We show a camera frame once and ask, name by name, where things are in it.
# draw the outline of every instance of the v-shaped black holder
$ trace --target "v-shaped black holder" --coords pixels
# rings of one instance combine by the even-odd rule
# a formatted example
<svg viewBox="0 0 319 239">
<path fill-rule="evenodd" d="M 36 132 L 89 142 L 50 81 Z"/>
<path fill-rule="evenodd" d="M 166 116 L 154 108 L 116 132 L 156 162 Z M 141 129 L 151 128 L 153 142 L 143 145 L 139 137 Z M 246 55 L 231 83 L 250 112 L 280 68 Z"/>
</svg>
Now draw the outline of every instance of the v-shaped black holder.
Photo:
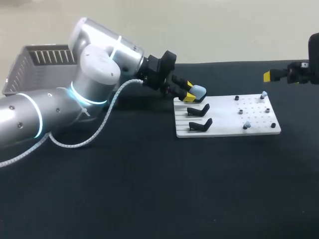
<svg viewBox="0 0 319 239">
<path fill-rule="evenodd" d="M 209 118 L 206 124 L 199 124 L 195 122 L 189 122 L 189 130 L 197 130 L 206 132 L 210 128 L 210 126 L 213 124 L 212 118 Z"/>
<path fill-rule="evenodd" d="M 209 108 L 210 108 L 209 104 L 206 104 L 202 110 L 188 107 L 187 113 L 188 113 L 188 115 L 203 117 L 208 112 Z"/>
</svg>

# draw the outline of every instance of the white pegboard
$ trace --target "white pegboard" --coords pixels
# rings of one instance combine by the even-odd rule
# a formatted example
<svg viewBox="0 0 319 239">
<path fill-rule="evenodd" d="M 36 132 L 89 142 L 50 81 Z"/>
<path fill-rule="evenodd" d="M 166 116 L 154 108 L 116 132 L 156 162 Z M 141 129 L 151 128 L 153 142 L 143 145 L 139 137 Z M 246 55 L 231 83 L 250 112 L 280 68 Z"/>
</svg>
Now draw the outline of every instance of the white pegboard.
<svg viewBox="0 0 319 239">
<path fill-rule="evenodd" d="M 202 110 L 206 104 L 210 105 L 210 109 L 204 117 L 187 115 L 187 107 Z M 174 111 L 176 135 L 179 138 L 267 135 L 281 132 L 268 96 L 262 100 L 260 94 L 241 95 L 238 101 L 235 96 L 210 96 L 199 104 L 185 103 L 175 98 Z M 189 130 L 189 122 L 205 124 L 209 118 L 212 118 L 213 124 L 207 132 Z M 251 128 L 243 129 L 246 121 L 251 123 Z M 271 128 L 272 123 L 276 123 L 275 128 Z"/>
</svg>

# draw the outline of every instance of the black table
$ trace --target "black table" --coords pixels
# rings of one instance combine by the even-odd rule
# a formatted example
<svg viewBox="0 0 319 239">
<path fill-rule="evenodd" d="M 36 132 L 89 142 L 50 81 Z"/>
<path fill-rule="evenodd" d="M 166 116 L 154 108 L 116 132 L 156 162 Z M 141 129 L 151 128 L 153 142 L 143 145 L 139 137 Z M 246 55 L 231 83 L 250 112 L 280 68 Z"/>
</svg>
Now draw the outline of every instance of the black table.
<svg viewBox="0 0 319 239">
<path fill-rule="evenodd" d="M 318 238 L 319 87 L 263 83 L 264 72 L 288 63 L 176 70 L 211 96 L 267 91 L 279 135 L 178 139 L 171 99 L 129 86 L 91 146 L 64 149 L 48 140 L 0 170 L 0 237 Z M 79 142 L 96 127 L 58 139 Z"/>
</svg>

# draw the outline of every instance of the gray basket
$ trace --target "gray basket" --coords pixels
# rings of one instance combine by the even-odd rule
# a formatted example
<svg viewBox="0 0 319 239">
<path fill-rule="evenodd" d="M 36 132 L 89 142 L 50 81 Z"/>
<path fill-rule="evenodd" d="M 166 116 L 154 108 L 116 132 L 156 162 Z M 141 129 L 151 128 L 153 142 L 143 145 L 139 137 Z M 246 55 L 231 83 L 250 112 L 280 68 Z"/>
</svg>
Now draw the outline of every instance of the gray basket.
<svg viewBox="0 0 319 239">
<path fill-rule="evenodd" d="M 2 94 L 10 96 L 26 91 L 68 87 L 76 65 L 77 59 L 67 45 L 25 46 L 11 67 Z"/>
</svg>

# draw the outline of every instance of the white cable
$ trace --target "white cable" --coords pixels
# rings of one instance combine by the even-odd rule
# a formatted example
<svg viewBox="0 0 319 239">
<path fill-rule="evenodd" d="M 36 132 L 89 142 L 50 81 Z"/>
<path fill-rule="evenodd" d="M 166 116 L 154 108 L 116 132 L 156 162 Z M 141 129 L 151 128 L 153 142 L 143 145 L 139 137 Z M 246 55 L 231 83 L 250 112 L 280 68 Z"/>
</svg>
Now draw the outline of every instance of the white cable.
<svg viewBox="0 0 319 239">
<path fill-rule="evenodd" d="M 60 143 L 58 142 L 52 135 L 52 133 L 50 133 L 49 137 L 50 139 L 52 140 L 53 143 L 55 143 L 56 145 L 60 146 L 60 147 L 63 147 L 63 148 L 79 148 L 79 147 L 82 147 L 82 146 L 85 146 L 87 145 L 88 143 L 90 143 L 92 140 L 94 140 L 96 138 L 96 136 L 98 136 L 98 134 L 102 131 L 106 121 L 108 120 L 109 116 L 110 116 L 110 113 L 112 111 L 112 108 L 120 94 L 120 92 L 122 91 L 122 89 L 127 86 L 128 84 L 131 84 L 131 83 L 139 83 L 139 84 L 142 84 L 143 81 L 142 80 L 138 80 L 138 79 L 132 79 L 132 80 L 129 80 L 129 81 L 126 81 L 125 83 L 123 83 L 119 89 L 116 91 L 112 101 L 111 101 L 111 104 L 110 104 L 110 107 L 104 117 L 104 120 L 102 122 L 102 124 L 100 125 L 100 127 L 97 129 L 97 131 L 90 137 L 88 138 L 86 141 L 82 142 L 82 143 L 78 143 L 78 144 L 73 144 L 73 145 L 68 145 L 68 144 L 63 144 L 63 143 Z"/>
<path fill-rule="evenodd" d="M 47 133 L 38 143 L 36 143 L 34 146 L 32 146 L 30 149 L 28 149 L 26 152 L 20 154 L 19 156 L 13 158 L 13 159 L 10 159 L 10 160 L 7 160 L 7 161 L 4 161 L 4 162 L 1 162 L 0 163 L 0 168 L 2 167 L 6 167 L 10 164 L 13 164 L 17 161 L 19 161 L 20 159 L 26 157 L 28 154 L 32 153 L 33 151 L 35 151 L 37 148 L 39 148 L 47 139 L 49 138 L 49 133 Z"/>
</svg>

